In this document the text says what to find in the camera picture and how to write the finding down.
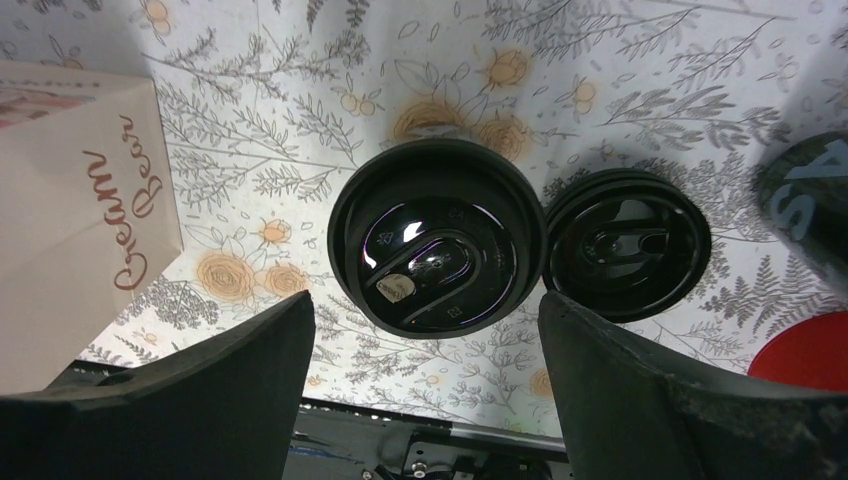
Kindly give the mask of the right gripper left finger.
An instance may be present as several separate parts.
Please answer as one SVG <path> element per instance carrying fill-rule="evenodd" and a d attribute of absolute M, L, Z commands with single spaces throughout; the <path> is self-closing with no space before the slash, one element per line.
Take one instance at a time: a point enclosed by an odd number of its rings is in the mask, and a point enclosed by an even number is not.
<path fill-rule="evenodd" d="M 5 479 L 279 479 L 315 337 L 302 291 L 95 385 L 1 400 Z"/>

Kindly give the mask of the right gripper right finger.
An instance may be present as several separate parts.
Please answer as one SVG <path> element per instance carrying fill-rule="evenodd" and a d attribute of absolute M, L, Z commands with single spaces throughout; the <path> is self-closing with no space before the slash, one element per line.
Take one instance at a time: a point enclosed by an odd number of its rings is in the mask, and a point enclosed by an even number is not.
<path fill-rule="evenodd" d="M 843 479 L 847 398 L 708 365 L 556 292 L 539 305 L 578 479 Z"/>

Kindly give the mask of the brown paper bag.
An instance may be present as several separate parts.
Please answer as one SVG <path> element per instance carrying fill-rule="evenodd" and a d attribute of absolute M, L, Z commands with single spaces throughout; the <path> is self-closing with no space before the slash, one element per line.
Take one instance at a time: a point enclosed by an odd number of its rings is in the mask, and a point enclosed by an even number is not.
<path fill-rule="evenodd" d="M 47 387 L 181 253 L 154 83 L 1 64 L 1 391 Z"/>

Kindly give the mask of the black coffee cup lid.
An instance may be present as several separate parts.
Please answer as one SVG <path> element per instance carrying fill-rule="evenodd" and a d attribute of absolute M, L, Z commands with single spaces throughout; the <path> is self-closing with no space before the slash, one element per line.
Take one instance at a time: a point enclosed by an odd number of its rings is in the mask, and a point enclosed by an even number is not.
<path fill-rule="evenodd" d="M 542 206 L 502 155 L 466 140 L 394 146 L 346 182 L 327 225 L 336 280 L 379 328 L 455 338 L 512 313 L 548 254 Z"/>

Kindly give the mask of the stack of black cups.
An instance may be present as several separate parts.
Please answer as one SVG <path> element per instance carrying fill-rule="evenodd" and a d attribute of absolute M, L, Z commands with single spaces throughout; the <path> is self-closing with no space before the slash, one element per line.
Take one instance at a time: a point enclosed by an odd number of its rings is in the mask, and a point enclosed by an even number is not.
<path fill-rule="evenodd" d="M 806 138 L 756 181 L 766 225 L 832 292 L 847 298 L 847 132 Z"/>

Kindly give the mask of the red cup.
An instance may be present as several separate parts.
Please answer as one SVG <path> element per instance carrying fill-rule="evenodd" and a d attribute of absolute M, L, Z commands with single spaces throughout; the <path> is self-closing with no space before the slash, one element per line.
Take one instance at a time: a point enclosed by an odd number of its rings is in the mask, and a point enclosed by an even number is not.
<path fill-rule="evenodd" d="M 747 374 L 776 383 L 845 393 L 847 314 L 816 316 L 778 334 L 756 354 Z"/>

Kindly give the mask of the floral table mat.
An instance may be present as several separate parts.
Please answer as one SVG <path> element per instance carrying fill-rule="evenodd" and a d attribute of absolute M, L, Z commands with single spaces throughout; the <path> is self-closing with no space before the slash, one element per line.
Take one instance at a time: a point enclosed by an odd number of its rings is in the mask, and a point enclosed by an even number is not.
<path fill-rule="evenodd" d="M 745 372 L 840 300 L 760 222 L 758 162 L 847 123 L 843 1 L 5 1 L 6 60 L 156 82 L 183 254 L 81 352 L 135 367 L 307 289 L 311 398 L 559 435 L 538 287 L 492 327 L 372 325 L 327 258 L 332 204 L 404 133 L 457 125 L 543 202 L 594 171 L 661 175 L 702 210 L 698 285 L 632 330 Z"/>

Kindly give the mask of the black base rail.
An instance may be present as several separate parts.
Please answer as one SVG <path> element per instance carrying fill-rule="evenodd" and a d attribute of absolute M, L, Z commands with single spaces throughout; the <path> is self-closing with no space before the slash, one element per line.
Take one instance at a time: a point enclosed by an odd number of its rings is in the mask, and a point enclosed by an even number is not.
<path fill-rule="evenodd" d="M 63 375 L 95 385 L 122 371 Z M 303 400 L 279 479 L 569 479 L 562 446 L 335 402 Z"/>

